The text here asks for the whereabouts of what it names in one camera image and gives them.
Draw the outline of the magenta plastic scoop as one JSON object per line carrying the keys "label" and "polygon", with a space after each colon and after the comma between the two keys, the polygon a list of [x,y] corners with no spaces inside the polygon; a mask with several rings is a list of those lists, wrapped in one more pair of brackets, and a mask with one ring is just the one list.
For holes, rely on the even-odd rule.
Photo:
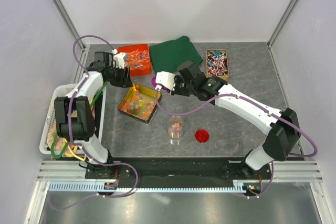
{"label": "magenta plastic scoop", "polygon": [[156,82],[156,76],[154,76],[151,79],[151,83],[152,83],[152,85],[153,85],[153,87],[154,87],[155,90],[159,90],[159,91],[161,91],[161,90],[167,90],[167,88],[164,85]]}

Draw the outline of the gold tin with star candies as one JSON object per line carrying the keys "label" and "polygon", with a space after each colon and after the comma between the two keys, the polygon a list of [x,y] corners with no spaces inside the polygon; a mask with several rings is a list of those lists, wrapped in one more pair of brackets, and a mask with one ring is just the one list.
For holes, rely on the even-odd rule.
{"label": "gold tin with star candies", "polygon": [[144,124],[150,124],[157,107],[156,91],[134,83],[119,104],[118,111]]}

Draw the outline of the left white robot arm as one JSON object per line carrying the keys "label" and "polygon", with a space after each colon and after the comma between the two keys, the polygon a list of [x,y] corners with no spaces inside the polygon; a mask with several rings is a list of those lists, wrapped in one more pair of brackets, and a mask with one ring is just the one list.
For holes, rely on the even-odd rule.
{"label": "left white robot arm", "polygon": [[105,83],[118,88],[132,87],[130,67],[125,52],[96,52],[95,61],[84,67],[83,77],[65,97],[54,100],[56,130],[73,146],[80,147],[92,164],[98,164],[97,173],[111,178],[115,165],[108,161],[109,151],[95,134],[96,125],[91,102]]}

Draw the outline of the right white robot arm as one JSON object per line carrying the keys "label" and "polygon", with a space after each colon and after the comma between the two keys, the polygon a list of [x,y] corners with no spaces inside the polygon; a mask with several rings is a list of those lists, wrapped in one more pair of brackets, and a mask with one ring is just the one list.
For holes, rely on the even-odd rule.
{"label": "right white robot arm", "polygon": [[201,101],[209,101],[237,114],[266,135],[264,142],[252,149],[240,166],[245,178],[254,178],[271,161],[284,161],[301,137],[294,110],[287,108],[282,111],[264,105],[219,77],[207,77],[193,61],[179,66],[172,94],[193,95]]}

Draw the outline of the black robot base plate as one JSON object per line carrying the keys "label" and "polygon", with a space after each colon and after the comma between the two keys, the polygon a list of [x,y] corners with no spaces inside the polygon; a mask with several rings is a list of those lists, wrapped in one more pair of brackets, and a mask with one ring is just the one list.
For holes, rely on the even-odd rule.
{"label": "black robot base plate", "polygon": [[147,177],[200,176],[224,180],[265,180],[271,177],[270,165],[259,170],[249,168],[241,157],[120,157],[111,158],[108,163],[115,167],[88,165],[86,178],[101,178],[105,173],[118,171],[118,178],[129,178],[122,171],[121,163],[132,165],[141,179]]}

